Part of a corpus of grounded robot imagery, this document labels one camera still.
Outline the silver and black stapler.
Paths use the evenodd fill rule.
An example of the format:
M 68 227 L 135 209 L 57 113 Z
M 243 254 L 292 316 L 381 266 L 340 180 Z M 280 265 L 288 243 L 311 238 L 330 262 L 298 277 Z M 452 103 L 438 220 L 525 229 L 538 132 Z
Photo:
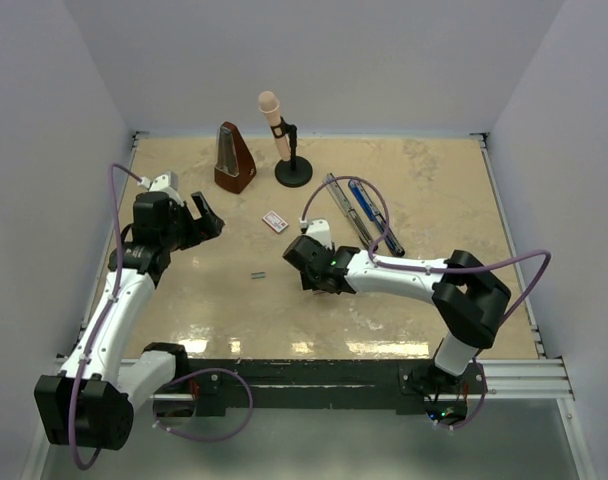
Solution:
M 362 218 L 359 216 L 332 173 L 326 175 L 325 181 L 327 191 L 346 217 L 362 246 L 365 249 L 368 249 L 373 244 L 374 239 L 366 228 Z

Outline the blue and black stapler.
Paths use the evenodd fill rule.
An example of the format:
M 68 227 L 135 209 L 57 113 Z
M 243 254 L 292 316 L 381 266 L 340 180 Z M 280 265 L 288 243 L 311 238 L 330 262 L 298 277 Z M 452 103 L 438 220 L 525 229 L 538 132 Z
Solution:
M 378 209 L 376 204 L 370 198 L 362 183 L 357 180 L 349 180 L 348 187 L 351 190 L 353 196 L 362 207 L 367 218 L 375 224 L 379 233 L 382 234 L 385 230 L 387 222 L 385 221 L 384 215 Z M 386 246 L 390 253 L 395 257 L 403 257 L 405 255 L 405 249 L 394 235 L 392 229 L 389 229 L 385 239 Z

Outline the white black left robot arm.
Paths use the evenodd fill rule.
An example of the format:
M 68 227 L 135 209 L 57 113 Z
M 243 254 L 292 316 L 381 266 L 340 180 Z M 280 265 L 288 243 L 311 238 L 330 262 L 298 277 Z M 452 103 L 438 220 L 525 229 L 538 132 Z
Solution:
M 53 445 L 119 450 L 134 415 L 159 387 L 184 390 L 191 380 L 186 350 L 152 343 L 131 373 L 120 365 L 137 317 L 152 297 L 171 255 L 218 237 L 223 220 L 201 192 L 191 198 L 193 218 L 172 189 L 136 196 L 130 224 L 119 231 L 97 309 L 74 351 L 55 375 L 41 376 L 34 397 L 48 441 Z

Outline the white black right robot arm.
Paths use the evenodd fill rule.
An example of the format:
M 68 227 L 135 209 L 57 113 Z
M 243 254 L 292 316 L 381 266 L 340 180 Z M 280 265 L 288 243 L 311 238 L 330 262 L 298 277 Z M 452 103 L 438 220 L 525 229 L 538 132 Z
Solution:
M 370 258 L 366 250 L 329 248 L 301 235 L 286 248 L 283 259 L 300 273 L 304 290 L 382 293 L 434 306 L 448 334 L 433 357 L 429 379 L 443 393 L 460 386 L 469 362 L 493 346 L 511 299 L 510 289 L 463 250 L 436 260 Z

